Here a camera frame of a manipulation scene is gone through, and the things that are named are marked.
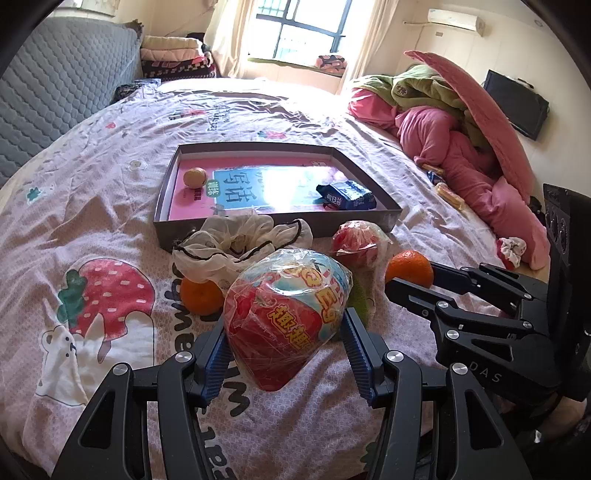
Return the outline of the small blue packet by duvet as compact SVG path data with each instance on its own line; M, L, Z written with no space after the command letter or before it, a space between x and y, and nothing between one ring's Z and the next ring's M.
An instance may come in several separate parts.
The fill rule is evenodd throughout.
M434 171L427 171L427 177L434 186L445 182L445 180Z

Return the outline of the cream mesh drawstring bag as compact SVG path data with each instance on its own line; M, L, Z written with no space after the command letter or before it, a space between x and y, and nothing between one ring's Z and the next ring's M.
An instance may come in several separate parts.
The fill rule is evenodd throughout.
M269 215L212 216L172 249L184 278L228 291L239 274L284 248L310 249L314 236L303 219L276 224Z

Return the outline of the pink strawberry print bedsheet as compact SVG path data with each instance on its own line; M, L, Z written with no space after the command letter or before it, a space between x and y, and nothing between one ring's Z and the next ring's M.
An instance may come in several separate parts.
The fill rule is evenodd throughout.
M181 274L152 220L181 145L338 149L401 206L394 251L455 267L502 265L489 226L445 202L397 140L334 96L263 81L174 83L94 114L2 189L1 438L42 475L108 367L158 364L211 329L182 309ZM199 419L216 479L349 479L363 472L380 426L333 341L276 393L232 362L221 398Z

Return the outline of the red blue snack bag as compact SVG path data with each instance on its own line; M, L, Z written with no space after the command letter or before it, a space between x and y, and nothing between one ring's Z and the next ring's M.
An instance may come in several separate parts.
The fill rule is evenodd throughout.
M287 385L339 330L353 273L320 252L277 250L238 275L222 319L232 353L259 389Z

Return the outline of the red white scrunchie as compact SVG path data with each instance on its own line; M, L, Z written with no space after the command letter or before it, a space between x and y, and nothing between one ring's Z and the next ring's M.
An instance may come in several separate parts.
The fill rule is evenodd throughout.
M503 262L504 268L509 271L517 269L527 250L526 242L519 237L502 237L497 239L496 245L497 255Z

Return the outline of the orange wafer packet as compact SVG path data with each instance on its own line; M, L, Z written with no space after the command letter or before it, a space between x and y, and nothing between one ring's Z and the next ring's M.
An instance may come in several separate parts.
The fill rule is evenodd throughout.
M427 163L424 163L421 166L421 168L423 170L425 170L425 171L433 172L433 173L435 173L436 175L438 175L440 177L444 177L445 176L445 171L442 168L440 168L440 167L437 167L437 166L433 166L433 165L429 165Z

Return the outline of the red apple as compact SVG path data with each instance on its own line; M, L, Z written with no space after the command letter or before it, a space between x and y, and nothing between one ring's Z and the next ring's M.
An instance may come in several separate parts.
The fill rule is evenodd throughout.
M332 236L332 257L353 270L370 270L386 264L394 245L380 226L352 220L339 226Z

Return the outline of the black wall television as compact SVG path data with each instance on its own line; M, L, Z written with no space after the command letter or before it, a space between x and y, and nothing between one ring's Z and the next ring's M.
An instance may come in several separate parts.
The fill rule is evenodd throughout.
M488 71L483 88L517 131L531 140L538 138L549 113L546 99L528 86L493 70Z

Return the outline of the cream left curtain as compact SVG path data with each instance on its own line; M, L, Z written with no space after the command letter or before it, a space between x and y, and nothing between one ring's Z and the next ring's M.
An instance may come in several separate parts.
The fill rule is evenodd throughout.
M222 0L214 5L204 42L211 47L218 72L223 77L242 75L242 43L252 22L255 4L252 0Z

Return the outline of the folded cloth on windowsill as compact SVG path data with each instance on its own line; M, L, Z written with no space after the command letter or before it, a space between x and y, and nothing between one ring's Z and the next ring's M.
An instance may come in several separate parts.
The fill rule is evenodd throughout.
M335 54L321 55L315 60L315 68L319 71L339 77L345 74L347 66L346 59Z

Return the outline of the yellow biscuit packet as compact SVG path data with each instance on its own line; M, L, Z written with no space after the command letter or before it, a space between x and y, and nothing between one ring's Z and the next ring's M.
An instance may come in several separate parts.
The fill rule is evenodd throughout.
M450 204L456 210L462 211L465 208L466 203L464 199L457 195L455 192L453 192L446 183L438 183L435 186L435 190L441 198L443 198L448 204Z

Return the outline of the window with dark frame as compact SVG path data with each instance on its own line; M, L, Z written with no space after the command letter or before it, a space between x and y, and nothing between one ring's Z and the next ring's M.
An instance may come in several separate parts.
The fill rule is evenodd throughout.
M257 1L247 55L314 66L319 56L339 52L352 12L352 0Z

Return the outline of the grey quilted headboard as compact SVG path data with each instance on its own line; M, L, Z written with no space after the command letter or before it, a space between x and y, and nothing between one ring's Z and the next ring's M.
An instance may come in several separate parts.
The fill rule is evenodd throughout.
M139 75L143 25L49 17L1 77L1 182Z

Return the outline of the cream curtain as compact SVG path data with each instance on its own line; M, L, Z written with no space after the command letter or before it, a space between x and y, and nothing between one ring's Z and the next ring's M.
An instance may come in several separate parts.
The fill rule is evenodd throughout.
M394 18L400 1L399 0L377 0L370 2L370 15L363 23L363 38L361 42L353 48L353 62L346 67L345 74L339 81L339 86L335 90L336 95L341 95L353 85L353 80L362 77L365 73L370 60L381 47L391 22Z
M204 42L211 47L218 72L223 77L242 75L242 43L252 22L255 4L252 0L222 0L214 5Z

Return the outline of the orange tangerine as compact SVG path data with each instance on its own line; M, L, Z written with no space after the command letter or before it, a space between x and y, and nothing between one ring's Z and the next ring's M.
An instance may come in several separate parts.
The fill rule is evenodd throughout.
M434 270L431 262L420 252L406 250L389 261L385 282L395 278L430 288L434 284Z
M184 278L180 283L179 296L184 307L198 316L208 316L218 312L224 302L221 289L211 280L197 283Z

